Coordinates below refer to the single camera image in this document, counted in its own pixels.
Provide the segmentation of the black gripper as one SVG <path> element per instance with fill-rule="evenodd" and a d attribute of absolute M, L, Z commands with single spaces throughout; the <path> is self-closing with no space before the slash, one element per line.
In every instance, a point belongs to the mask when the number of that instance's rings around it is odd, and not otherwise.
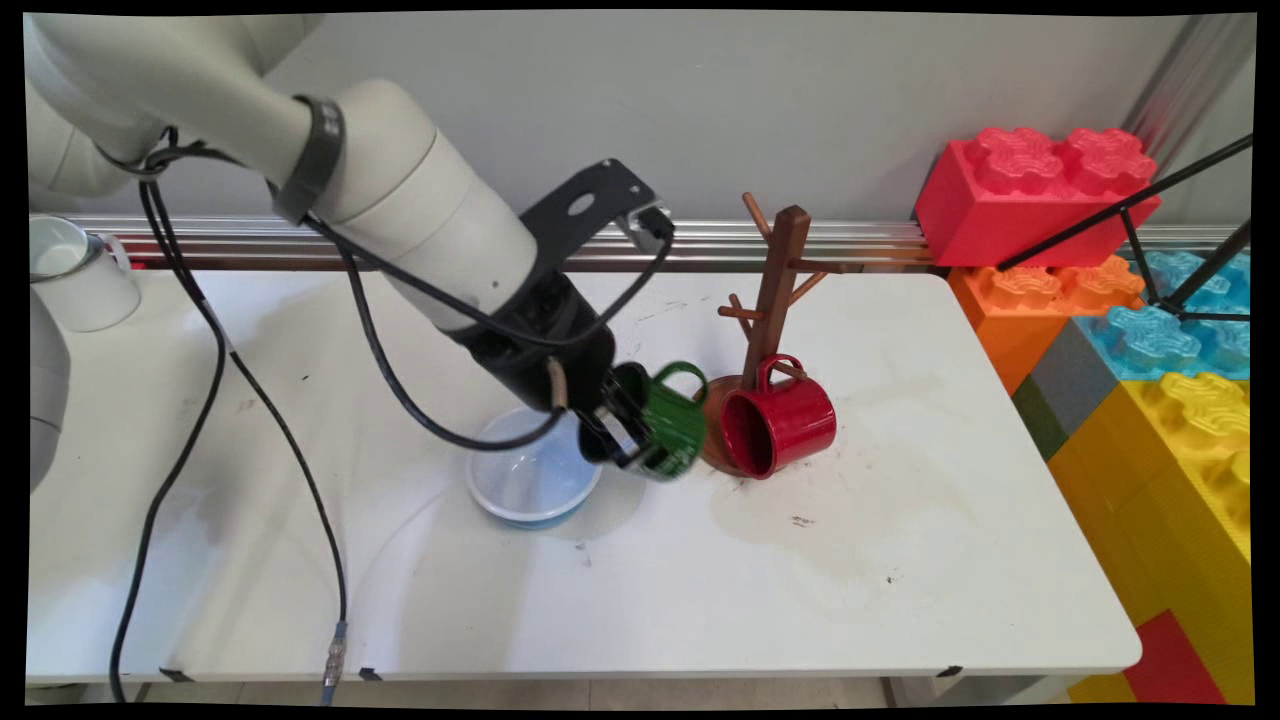
<path fill-rule="evenodd" d="M 582 334 L 598 319 L 591 304 L 561 270 L 548 272 L 522 287 L 495 314 L 499 325 L 557 341 Z M 547 359 L 556 357 L 564 370 L 567 405 L 580 413 L 579 451 L 586 461 L 630 469 L 640 451 L 654 450 L 654 430 L 645 415 L 653 379 L 644 368 L 612 368 L 616 342 L 608 327 L 576 345 L 557 348 L 512 340 L 479 324 L 449 331 L 447 336 L 539 413 L 552 407 Z"/>

